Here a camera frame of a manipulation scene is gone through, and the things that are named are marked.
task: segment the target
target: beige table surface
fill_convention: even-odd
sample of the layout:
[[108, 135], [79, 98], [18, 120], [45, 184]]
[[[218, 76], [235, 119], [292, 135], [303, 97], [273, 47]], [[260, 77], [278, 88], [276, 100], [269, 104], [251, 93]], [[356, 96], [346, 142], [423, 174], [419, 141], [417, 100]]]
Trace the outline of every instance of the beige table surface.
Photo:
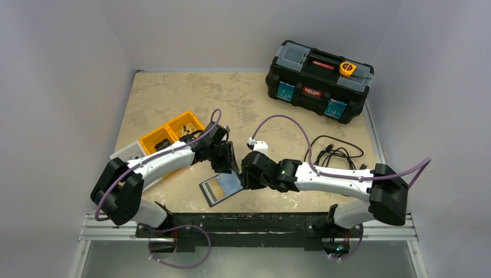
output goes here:
[[[359, 167], [365, 163], [368, 167], [375, 166], [376, 159], [363, 115], [355, 117], [348, 125], [342, 125], [303, 108], [273, 100], [268, 97], [265, 77], [265, 72], [139, 72], [133, 82], [115, 151], [187, 110], [193, 111], [206, 126], [212, 111], [220, 108], [220, 124], [230, 126], [230, 140], [234, 143], [239, 166], [249, 152], [245, 145], [247, 138], [264, 118], [273, 114], [285, 114], [296, 119], [311, 140], [327, 134], [358, 145], [365, 155], [354, 159], [355, 165]], [[283, 118], [268, 121], [256, 138], [267, 142], [268, 155], [275, 161], [285, 158], [303, 160], [307, 150], [300, 130]], [[323, 138], [313, 148], [313, 159], [330, 143], [335, 147], [346, 147], [352, 155], [357, 154], [357, 150], [351, 146]], [[346, 160], [341, 158], [332, 159], [329, 166], [348, 167]], [[326, 192], [280, 193], [265, 188], [239, 192], [209, 207], [198, 185], [214, 175], [209, 162], [198, 163], [154, 185], [144, 192], [143, 198], [164, 203], [175, 212], [327, 211], [332, 204], [351, 200], [350, 197]]]

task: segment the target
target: yellow storage bin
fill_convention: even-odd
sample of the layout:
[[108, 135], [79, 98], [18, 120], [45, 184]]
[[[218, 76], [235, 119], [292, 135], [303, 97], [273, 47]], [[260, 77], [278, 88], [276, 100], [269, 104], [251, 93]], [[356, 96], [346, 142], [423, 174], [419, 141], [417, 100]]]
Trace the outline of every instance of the yellow storage bin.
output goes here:
[[174, 142], [182, 136], [190, 134], [196, 130], [204, 130], [203, 124], [191, 111], [186, 111], [179, 117], [167, 122], [166, 130], [173, 137]]
[[167, 125], [163, 125], [159, 127], [158, 129], [150, 132], [149, 134], [141, 137], [139, 139], [140, 145], [143, 147], [147, 155], [151, 155], [152, 153], [157, 152], [157, 149], [155, 149], [155, 145], [162, 142], [164, 139], [169, 140], [169, 142], [172, 144], [176, 140], [174, 139], [174, 136], [172, 136], [168, 131], [167, 131]]
[[[141, 137], [138, 141], [146, 154], [151, 155], [152, 153], [157, 152], [155, 145], [162, 142], [164, 139], [169, 140], [172, 144], [179, 140], [181, 136], [192, 133], [195, 130], [204, 130], [204, 126], [193, 112], [186, 111], [179, 117], [174, 118], [165, 125]], [[164, 178], [167, 178], [171, 174], [172, 173], [168, 173]]]

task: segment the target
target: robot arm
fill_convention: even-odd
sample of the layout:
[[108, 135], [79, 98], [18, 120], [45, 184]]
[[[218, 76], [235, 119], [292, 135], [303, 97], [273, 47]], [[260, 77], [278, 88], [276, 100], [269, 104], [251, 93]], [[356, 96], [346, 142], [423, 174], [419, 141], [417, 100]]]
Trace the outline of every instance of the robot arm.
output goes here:
[[182, 167], [190, 166], [204, 160], [211, 162], [211, 167], [217, 173], [238, 172], [235, 155], [233, 153], [232, 142], [223, 141], [229, 132], [227, 127], [217, 125], [213, 128], [211, 122], [205, 131], [212, 129], [207, 136], [200, 141], [181, 148], [195, 138], [186, 135], [168, 148], [153, 153], [141, 159], [123, 162], [119, 158], [112, 159], [107, 164], [96, 183], [90, 198], [98, 204], [102, 196], [106, 193], [110, 185], [125, 171], [136, 166], [140, 167], [133, 170], [120, 185], [114, 188], [102, 204], [104, 213], [116, 225], [123, 225], [128, 221], [135, 221], [157, 228], [164, 224], [165, 220], [172, 221], [172, 214], [159, 203], [151, 203], [141, 199], [144, 188], [162, 176]]
[[[306, 162], [284, 159], [278, 163], [266, 156], [267, 145], [255, 145], [242, 160], [242, 179], [245, 189], [270, 187], [280, 192], [323, 191], [356, 198], [350, 203], [335, 204], [329, 209], [328, 222], [343, 229], [370, 220], [379, 220], [389, 225], [404, 225], [408, 185], [401, 178], [384, 181], [359, 181], [318, 175]], [[325, 173], [374, 177], [395, 172], [385, 164], [377, 164], [374, 170], [341, 170], [316, 167]]]

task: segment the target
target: black toolbox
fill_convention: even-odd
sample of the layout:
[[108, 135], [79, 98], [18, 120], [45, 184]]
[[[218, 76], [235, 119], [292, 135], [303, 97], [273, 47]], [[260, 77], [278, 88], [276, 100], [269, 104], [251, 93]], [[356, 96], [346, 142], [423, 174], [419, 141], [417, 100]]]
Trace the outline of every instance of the black toolbox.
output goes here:
[[[340, 72], [344, 62], [355, 66], [349, 77]], [[266, 85], [271, 98], [347, 124], [363, 110], [372, 77], [371, 65], [285, 41], [269, 68]]]

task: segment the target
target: gray wall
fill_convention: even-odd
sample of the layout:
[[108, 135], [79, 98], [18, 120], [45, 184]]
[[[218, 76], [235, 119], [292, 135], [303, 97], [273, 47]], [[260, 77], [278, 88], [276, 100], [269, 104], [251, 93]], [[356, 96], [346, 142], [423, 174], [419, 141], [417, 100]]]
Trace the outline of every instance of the gray wall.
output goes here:
[[368, 62], [402, 0], [101, 0], [139, 70], [266, 70], [292, 39]]
[[133, 75], [97, 0], [0, 2], [2, 277], [66, 277]]
[[431, 277], [489, 277], [489, 1], [404, 1], [369, 101], [389, 163], [433, 162], [410, 206]]

